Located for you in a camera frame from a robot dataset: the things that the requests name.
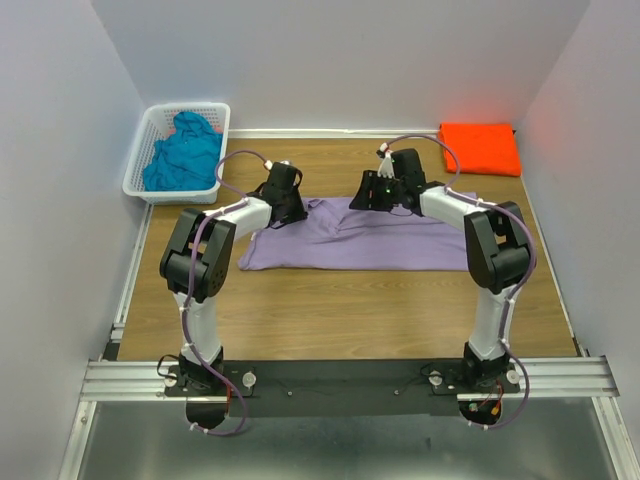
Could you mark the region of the purple t shirt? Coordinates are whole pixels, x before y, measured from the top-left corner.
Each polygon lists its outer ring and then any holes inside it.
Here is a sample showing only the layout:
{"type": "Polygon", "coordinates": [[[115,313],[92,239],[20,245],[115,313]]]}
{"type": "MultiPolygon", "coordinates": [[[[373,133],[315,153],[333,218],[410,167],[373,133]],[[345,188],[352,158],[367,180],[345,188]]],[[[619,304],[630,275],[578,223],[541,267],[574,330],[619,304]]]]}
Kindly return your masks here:
{"type": "Polygon", "coordinates": [[[238,260],[241,270],[468,270],[464,233],[442,221],[399,208],[352,210],[347,197],[303,203],[305,220],[252,235],[238,260]]]}

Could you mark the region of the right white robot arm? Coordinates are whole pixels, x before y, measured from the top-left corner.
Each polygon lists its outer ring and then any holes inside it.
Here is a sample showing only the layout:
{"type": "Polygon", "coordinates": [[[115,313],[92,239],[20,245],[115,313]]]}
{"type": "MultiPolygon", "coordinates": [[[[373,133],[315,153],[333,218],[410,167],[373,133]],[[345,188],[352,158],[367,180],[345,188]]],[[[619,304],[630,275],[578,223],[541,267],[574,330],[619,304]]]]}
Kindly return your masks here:
{"type": "Polygon", "coordinates": [[[393,151],[383,144],[377,156],[379,168],[363,172],[350,209],[390,212],[401,206],[464,233],[478,302],[458,377],[467,389],[483,391],[510,368],[508,337],[515,303],[537,262],[532,234],[517,204],[487,202],[427,181],[415,149],[393,151]]]}

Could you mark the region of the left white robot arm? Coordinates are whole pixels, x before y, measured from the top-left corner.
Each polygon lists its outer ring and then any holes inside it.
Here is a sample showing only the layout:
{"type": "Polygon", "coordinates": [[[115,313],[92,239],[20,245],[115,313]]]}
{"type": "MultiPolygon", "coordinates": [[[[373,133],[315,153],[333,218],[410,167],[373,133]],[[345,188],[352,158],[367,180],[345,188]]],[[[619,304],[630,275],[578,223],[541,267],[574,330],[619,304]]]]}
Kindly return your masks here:
{"type": "Polygon", "coordinates": [[[160,275],[181,317],[178,372],[167,377],[201,395],[228,388],[217,332],[216,296],[227,278],[236,240],[307,218],[299,187],[302,172],[287,162],[268,163],[268,177],[236,203],[215,210],[183,210],[160,262],[160,275]]]}

